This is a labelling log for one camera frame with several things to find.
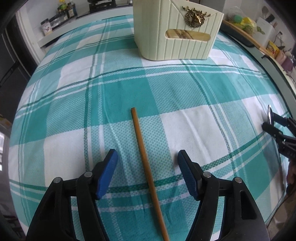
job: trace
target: wooden stick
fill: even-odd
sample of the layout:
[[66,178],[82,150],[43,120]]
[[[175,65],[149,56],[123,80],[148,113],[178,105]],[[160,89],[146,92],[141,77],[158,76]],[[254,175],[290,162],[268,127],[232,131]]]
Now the wooden stick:
[[131,115],[133,117],[133,126],[135,128],[135,133],[136,133],[136,137],[137,137],[137,141],[138,141],[138,146],[139,146],[139,151],[140,151],[142,164],[143,164],[143,168],[144,168],[144,172],[145,172],[145,177],[148,182],[149,192],[151,194],[152,204],[154,206],[157,220],[160,225],[161,234],[163,236],[164,241],[169,241],[170,239],[169,239],[166,227],[165,227],[165,222],[163,220],[163,214],[161,213],[157,193],[156,193],[155,186],[154,186],[153,176],[151,173],[151,168],[150,168],[148,157],[146,154],[146,150],[145,150],[145,146],[144,146],[144,142],[143,142],[143,137],[142,137],[142,133],[141,133],[141,128],[140,128],[140,124],[139,124],[139,120],[138,120],[138,116],[137,116],[137,111],[136,111],[135,107],[131,109]]

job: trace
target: kitchen counter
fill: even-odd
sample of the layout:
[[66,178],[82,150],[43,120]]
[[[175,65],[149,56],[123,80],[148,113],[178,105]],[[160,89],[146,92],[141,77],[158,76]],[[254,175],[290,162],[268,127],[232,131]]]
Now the kitchen counter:
[[54,40],[55,38],[58,38],[63,34],[75,28],[78,28],[82,25],[85,25],[97,20],[103,20],[106,18],[112,18],[120,15],[129,15],[129,14],[133,14],[133,6],[117,7],[109,10],[104,10],[101,12],[86,14],[82,17],[78,17],[77,19],[70,19],[66,24],[58,27],[51,34],[44,36],[37,43],[38,43],[38,46],[41,48],[47,43],[49,43],[50,41]]

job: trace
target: window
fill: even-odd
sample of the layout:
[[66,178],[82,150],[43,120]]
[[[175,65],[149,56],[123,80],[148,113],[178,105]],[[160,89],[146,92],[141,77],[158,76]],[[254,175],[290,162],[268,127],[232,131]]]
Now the window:
[[4,145],[4,134],[0,132],[0,171],[2,171],[2,154]]

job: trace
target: person's hand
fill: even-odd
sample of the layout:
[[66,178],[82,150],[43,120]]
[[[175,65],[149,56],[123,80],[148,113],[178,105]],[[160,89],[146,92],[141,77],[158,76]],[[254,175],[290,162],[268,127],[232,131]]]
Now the person's hand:
[[289,160],[287,183],[293,184],[296,181],[295,177],[296,177],[296,164],[294,161]]

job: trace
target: teal plaid tablecloth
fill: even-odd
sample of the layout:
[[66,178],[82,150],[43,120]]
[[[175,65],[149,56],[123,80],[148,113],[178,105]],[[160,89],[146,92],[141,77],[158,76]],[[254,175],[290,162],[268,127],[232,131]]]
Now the teal plaid tablecloth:
[[[162,240],[132,107],[171,241],[185,240],[198,207],[176,164],[180,149],[216,177],[242,177],[267,220],[283,195],[280,177],[287,172],[287,159],[261,129],[268,104],[288,115],[265,71],[222,33],[207,60],[153,62],[139,55],[132,16],[70,31],[36,69],[13,123],[9,178],[22,227],[27,230],[54,177],[77,178],[114,148],[119,162],[98,203],[110,240]],[[83,240],[76,199],[71,200],[75,231]],[[222,213],[223,198],[213,239]]]

